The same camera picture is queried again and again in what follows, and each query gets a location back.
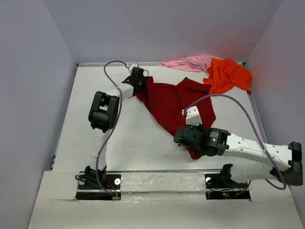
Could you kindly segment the dark red t shirt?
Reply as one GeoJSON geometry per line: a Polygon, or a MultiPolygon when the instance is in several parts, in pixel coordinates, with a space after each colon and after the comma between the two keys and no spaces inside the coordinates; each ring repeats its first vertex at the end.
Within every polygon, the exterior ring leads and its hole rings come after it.
{"type": "Polygon", "coordinates": [[[182,110],[199,98],[209,94],[211,85],[202,84],[185,77],[177,85],[155,83],[152,76],[147,76],[148,88],[137,92],[137,98],[144,103],[157,123],[169,134],[185,126],[182,110]]]}

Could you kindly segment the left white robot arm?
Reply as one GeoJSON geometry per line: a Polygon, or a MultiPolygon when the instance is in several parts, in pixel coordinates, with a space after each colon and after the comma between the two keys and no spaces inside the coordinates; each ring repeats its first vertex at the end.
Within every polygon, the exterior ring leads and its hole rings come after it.
{"type": "Polygon", "coordinates": [[[104,186],[107,179],[106,150],[121,114],[122,102],[148,88],[144,69],[136,65],[129,67],[129,76],[108,92],[97,91],[89,111],[88,120],[92,128],[91,157],[85,168],[85,181],[94,188],[104,186]]]}

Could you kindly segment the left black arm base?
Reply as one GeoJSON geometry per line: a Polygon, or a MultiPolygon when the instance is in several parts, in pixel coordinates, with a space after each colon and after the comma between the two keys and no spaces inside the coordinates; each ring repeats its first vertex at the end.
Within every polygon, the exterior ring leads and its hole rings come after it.
{"type": "Polygon", "coordinates": [[[106,169],[95,171],[87,166],[75,179],[78,181],[77,200],[121,200],[121,174],[108,173],[106,169]]]}

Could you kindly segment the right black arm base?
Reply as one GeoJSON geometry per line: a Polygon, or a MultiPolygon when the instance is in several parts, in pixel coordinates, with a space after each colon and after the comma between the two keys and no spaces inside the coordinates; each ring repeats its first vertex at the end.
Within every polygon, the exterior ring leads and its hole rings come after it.
{"type": "Polygon", "coordinates": [[[226,164],[219,173],[205,175],[206,199],[247,199],[250,200],[249,183],[238,183],[231,179],[233,164],[226,164]]]}

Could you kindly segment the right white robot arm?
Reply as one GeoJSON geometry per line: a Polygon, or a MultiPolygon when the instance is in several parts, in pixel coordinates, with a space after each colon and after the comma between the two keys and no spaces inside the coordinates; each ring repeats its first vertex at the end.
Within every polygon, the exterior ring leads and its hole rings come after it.
{"type": "Polygon", "coordinates": [[[266,144],[260,146],[226,130],[186,125],[173,138],[178,145],[195,152],[197,156],[231,156],[250,160],[250,164],[223,165],[218,180],[224,187],[249,180],[278,180],[290,186],[303,185],[302,146],[291,142],[287,146],[266,144]]]}

